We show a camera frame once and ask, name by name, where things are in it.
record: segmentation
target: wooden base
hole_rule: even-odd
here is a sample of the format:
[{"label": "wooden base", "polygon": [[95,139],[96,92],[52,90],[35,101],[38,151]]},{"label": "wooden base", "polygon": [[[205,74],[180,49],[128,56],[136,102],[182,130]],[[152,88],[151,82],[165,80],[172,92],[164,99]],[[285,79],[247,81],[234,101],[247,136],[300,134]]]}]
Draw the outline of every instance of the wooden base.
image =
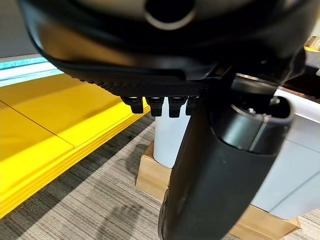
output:
[{"label": "wooden base", "polygon": [[[156,162],[152,143],[141,157],[136,187],[163,200],[171,169]],[[298,218],[284,220],[254,205],[249,205],[230,234],[243,240],[276,240],[300,228]]]}]

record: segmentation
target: gray carpet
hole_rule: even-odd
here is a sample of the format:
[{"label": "gray carpet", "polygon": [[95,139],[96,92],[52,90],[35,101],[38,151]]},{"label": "gray carpet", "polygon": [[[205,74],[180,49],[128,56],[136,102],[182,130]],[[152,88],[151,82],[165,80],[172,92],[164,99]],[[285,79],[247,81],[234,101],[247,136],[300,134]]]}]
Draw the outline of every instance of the gray carpet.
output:
[{"label": "gray carpet", "polygon": [[[135,188],[153,121],[141,118],[5,216],[0,239],[157,240],[161,202]],[[286,239],[318,240],[320,211],[301,225]]]}]

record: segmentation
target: white cylinder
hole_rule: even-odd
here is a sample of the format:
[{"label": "white cylinder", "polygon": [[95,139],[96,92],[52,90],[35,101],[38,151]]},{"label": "white cylinder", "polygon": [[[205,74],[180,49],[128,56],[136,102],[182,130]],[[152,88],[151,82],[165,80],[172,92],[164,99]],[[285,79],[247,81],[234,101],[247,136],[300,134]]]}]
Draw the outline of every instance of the white cylinder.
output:
[{"label": "white cylinder", "polygon": [[175,164],[181,141],[184,137],[190,116],[186,116],[186,105],[180,109],[180,117],[169,117],[168,98],[164,98],[162,115],[155,118],[154,159],[168,168]]}]

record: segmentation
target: yellow foam mat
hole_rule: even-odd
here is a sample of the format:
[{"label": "yellow foam mat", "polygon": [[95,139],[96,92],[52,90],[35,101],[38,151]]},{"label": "yellow foam mat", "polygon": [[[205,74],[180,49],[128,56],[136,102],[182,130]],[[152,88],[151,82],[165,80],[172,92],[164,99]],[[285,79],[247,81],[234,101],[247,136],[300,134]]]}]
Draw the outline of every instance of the yellow foam mat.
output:
[{"label": "yellow foam mat", "polygon": [[1,218],[143,115],[65,74],[2,87],[0,101]]}]

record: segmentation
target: circular hole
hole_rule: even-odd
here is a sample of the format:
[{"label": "circular hole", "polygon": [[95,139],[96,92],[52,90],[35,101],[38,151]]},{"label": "circular hole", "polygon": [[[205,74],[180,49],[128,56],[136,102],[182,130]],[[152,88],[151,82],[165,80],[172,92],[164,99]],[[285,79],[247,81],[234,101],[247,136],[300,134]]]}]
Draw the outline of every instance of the circular hole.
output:
[{"label": "circular hole", "polygon": [[181,28],[192,20],[194,5],[194,0],[147,0],[146,19],[160,29]]}]

